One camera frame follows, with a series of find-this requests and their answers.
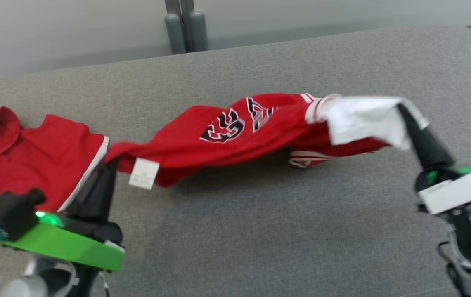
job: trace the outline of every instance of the white robot part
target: white robot part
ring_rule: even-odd
[[[471,203],[471,173],[422,190],[419,197],[432,215]]]
[[[0,297],[48,297],[48,286],[39,275],[28,275],[12,280],[0,293]]]

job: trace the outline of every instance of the fabric surface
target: fabric surface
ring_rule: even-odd
[[[41,211],[65,209],[105,155],[109,140],[88,126],[47,115],[36,128],[0,108],[0,195],[39,188],[47,197]]]
[[[192,105],[262,92],[409,98],[471,164],[467,28],[388,28],[36,73],[0,81],[0,106],[25,126],[53,113],[111,141],[144,142]],[[127,251],[107,277],[113,296],[455,296],[435,252],[445,225],[414,211],[412,154],[310,169],[286,164],[286,154],[207,169],[168,189],[133,188],[119,175],[111,218]],[[24,253],[0,248],[0,288],[25,263]]]
[[[154,161],[159,164],[155,182],[167,187],[199,169],[248,162],[285,147],[289,163],[298,167],[377,151],[388,143],[405,149],[399,144],[407,133],[396,110],[404,99],[364,99],[269,93],[246,96],[227,108],[192,106],[148,143],[113,145],[105,162],[120,158],[118,170],[131,173],[137,158]]]

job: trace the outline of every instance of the green light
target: green light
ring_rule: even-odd
[[[461,174],[468,174],[471,173],[471,167],[460,167],[459,173]]]
[[[437,180],[437,171],[428,172],[428,184],[435,184],[435,180]]]
[[[50,224],[52,226],[58,226],[59,228],[63,227],[63,222],[55,214],[49,214],[42,211],[36,211],[35,214],[37,218],[39,218],[39,222],[43,224]]]

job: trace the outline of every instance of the jersey lettering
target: jersey lettering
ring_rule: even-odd
[[[254,133],[261,129],[270,118],[274,115],[273,108],[263,108],[259,103],[254,101],[254,98],[247,97],[246,103],[248,111],[252,115]]]
[[[232,108],[228,115],[222,113],[217,120],[218,124],[212,123],[208,126],[199,139],[211,143],[226,143],[239,137],[244,130],[244,120],[239,118],[237,111]]]

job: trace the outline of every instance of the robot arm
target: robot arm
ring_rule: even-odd
[[[454,160],[428,128],[421,130],[403,105],[398,108],[423,169],[415,181],[423,203],[420,210],[447,222],[449,241],[439,244],[438,250],[461,296],[471,297],[471,171],[454,167]],[[452,258],[442,249],[448,244]]]
[[[9,282],[0,297],[88,297],[95,278],[120,268],[120,227],[109,222],[118,161],[96,169],[66,214],[35,212],[39,190],[0,196],[1,244],[31,252],[25,276]],[[57,267],[65,264],[69,269]]]

